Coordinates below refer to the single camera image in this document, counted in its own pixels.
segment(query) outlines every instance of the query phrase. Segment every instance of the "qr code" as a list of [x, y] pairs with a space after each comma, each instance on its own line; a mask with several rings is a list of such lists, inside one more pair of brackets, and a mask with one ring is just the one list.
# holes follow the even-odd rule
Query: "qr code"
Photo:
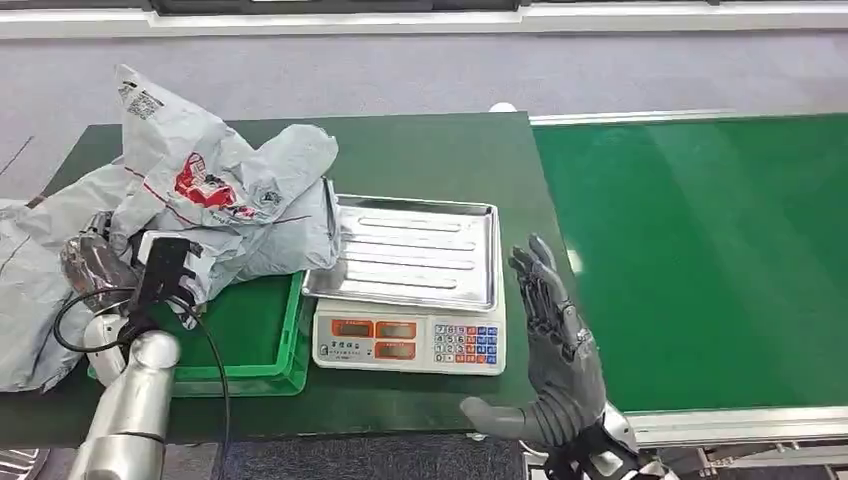
[[138, 94], [137, 97], [133, 99], [130, 103], [130, 106], [127, 107], [127, 111], [136, 115], [138, 118], [142, 120], [147, 120], [151, 115], [156, 113], [157, 110], [162, 108], [165, 104], [157, 100], [153, 95], [147, 93], [147, 91], [142, 91]]

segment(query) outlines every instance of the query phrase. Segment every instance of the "gray floor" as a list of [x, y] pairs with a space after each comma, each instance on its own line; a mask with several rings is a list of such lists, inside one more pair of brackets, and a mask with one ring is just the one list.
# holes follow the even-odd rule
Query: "gray floor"
[[[0, 198], [36, 195], [86, 125], [117, 122], [120, 62], [226, 119], [485, 111], [499, 101], [535, 115], [848, 110], [848, 33], [4, 41]], [[214, 452], [172, 448], [166, 478], [207, 478]], [[44, 478], [62, 478], [72, 455], [54, 452]], [[513, 444], [462, 437], [292, 440], [236, 446], [227, 472], [500, 479], [515, 478], [516, 455]], [[789, 474], [821, 478], [804, 472]]]

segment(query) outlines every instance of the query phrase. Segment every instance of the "crumpled plastic bag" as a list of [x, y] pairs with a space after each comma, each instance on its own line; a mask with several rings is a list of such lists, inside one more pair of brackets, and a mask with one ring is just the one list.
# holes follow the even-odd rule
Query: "crumpled plastic bag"
[[[110, 244], [119, 253], [129, 254], [142, 229], [178, 231], [214, 253], [199, 302], [233, 282], [330, 268], [338, 258], [338, 207], [323, 178], [338, 152], [333, 137], [292, 125], [254, 150], [129, 67], [118, 67], [118, 80], [123, 157], [32, 209], [0, 199], [0, 391], [45, 391], [79, 360], [50, 333], [76, 295], [59, 252], [100, 211], [115, 212]], [[91, 318], [83, 304], [71, 309], [66, 339], [80, 343]]]
[[322, 178], [338, 153], [333, 137], [291, 125], [254, 150], [215, 115], [125, 65], [117, 73], [125, 167], [143, 177], [112, 218], [110, 241], [119, 253], [143, 228], [179, 231], [199, 243], [215, 264], [209, 287], [195, 292], [198, 303], [237, 277], [258, 276], [252, 272], [335, 264], [335, 199]]
[[[46, 391], [76, 365], [80, 354], [50, 332], [73, 294], [59, 252], [92, 215], [117, 206], [131, 177], [106, 165], [32, 209], [0, 202], [0, 391]], [[79, 344], [91, 316], [83, 304], [69, 310], [62, 319], [65, 338]]]

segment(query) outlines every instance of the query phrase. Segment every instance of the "plastic bag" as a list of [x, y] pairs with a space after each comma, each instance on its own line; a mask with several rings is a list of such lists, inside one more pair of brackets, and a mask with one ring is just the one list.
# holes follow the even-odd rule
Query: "plastic bag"
[[[118, 68], [124, 155], [30, 209], [0, 199], [0, 391], [47, 390], [80, 354], [50, 334], [75, 292], [59, 252], [100, 211], [110, 245], [128, 251], [146, 230], [177, 231], [214, 258], [198, 302], [231, 282], [329, 268], [339, 254], [336, 203], [322, 178], [335, 139], [292, 125], [258, 150], [218, 117]], [[81, 343], [92, 313], [71, 309], [62, 332]]]
[[118, 252], [141, 229], [199, 243], [215, 264], [198, 303], [235, 280], [335, 263], [335, 198], [322, 180], [338, 153], [333, 137], [291, 125], [254, 150], [220, 118], [129, 67], [118, 67], [118, 82], [125, 166], [141, 179], [113, 217]]

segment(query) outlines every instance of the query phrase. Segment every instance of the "stainless steel tray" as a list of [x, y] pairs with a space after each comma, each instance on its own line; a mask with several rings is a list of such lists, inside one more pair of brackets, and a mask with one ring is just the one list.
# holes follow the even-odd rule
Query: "stainless steel tray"
[[341, 254], [306, 273], [304, 295], [489, 312], [496, 303], [493, 205], [337, 195]]

